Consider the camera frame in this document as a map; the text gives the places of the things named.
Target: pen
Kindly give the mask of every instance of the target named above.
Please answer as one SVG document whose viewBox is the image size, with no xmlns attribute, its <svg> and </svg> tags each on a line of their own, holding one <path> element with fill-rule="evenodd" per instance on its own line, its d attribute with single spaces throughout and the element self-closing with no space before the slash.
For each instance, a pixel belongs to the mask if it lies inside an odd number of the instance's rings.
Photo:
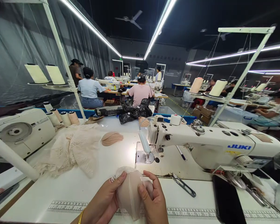
<svg viewBox="0 0 280 224">
<path fill-rule="evenodd" d="M 176 147 L 177 147 L 177 149 L 178 149 L 178 151 L 179 151 L 181 157 L 182 157 L 184 160 L 186 160 L 186 158 L 184 157 L 184 155 L 183 155 L 183 153 L 181 152 L 180 148 L 179 148 L 178 146 L 176 146 Z"/>
</svg>

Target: pink shirt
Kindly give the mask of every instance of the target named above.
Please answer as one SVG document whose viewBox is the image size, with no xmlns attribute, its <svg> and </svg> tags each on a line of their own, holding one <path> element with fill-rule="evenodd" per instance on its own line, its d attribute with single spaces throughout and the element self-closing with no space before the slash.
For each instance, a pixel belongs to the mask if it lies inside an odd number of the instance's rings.
<svg viewBox="0 0 280 224">
<path fill-rule="evenodd" d="M 139 106 L 142 99 L 152 97 L 153 93 L 153 90 L 149 86 L 140 84 L 134 85 L 128 90 L 128 94 L 134 96 L 133 107 Z"/>
</svg>

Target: light blue shirt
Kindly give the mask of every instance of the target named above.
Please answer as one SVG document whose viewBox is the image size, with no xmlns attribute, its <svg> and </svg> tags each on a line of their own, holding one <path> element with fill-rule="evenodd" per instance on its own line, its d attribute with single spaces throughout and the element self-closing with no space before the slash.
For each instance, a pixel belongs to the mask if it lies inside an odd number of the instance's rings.
<svg viewBox="0 0 280 224">
<path fill-rule="evenodd" d="M 97 91 L 104 92 L 106 89 L 98 81 L 84 78 L 79 81 L 78 90 L 82 97 L 93 99 L 97 98 Z"/>
</svg>

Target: juki logo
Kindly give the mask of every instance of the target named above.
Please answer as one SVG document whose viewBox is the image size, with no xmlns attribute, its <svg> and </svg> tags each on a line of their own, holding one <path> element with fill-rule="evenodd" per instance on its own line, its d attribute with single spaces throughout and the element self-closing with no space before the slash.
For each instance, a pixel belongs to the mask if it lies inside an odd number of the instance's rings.
<svg viewBox="0 0 280 224">
<path fill-rule="evenodd" d="M 232 145 L 232 146 L 228 146 L 228 148 L 237 148 L 237 149 L 247 149 L 247 150 L 250 150 L 250 149 L 251 149 L 251 146 Z"/>
</svg>

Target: ruler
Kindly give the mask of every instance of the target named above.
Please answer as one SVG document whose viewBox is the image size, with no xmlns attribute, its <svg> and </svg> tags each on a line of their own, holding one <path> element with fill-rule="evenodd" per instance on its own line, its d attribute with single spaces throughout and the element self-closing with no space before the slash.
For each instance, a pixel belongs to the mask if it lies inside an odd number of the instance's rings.
<svg viewBox="0 0 280 224">
<path fill-rule="evenodd" d="M 89 202 L 85 201 L 66 201 L 53 200 L 47 209 L 47 212 L 76 213 L 79 214 Z M 115 216 L 129 216 L 126 211 L 120 209 Z M 141 217 L 145 217 L 145 211 L 140 211 Z M 167 206 L 167 215 L 170 219 L 200 219 L 216 220 L 215 208 L 195 208 L 195 207 L 171 207 Z M 280 214 L 272 209 L 265 210 L 244 210 L 244 216 L 247 221 L 271 221 L 280 222 Z"/>
</svg>

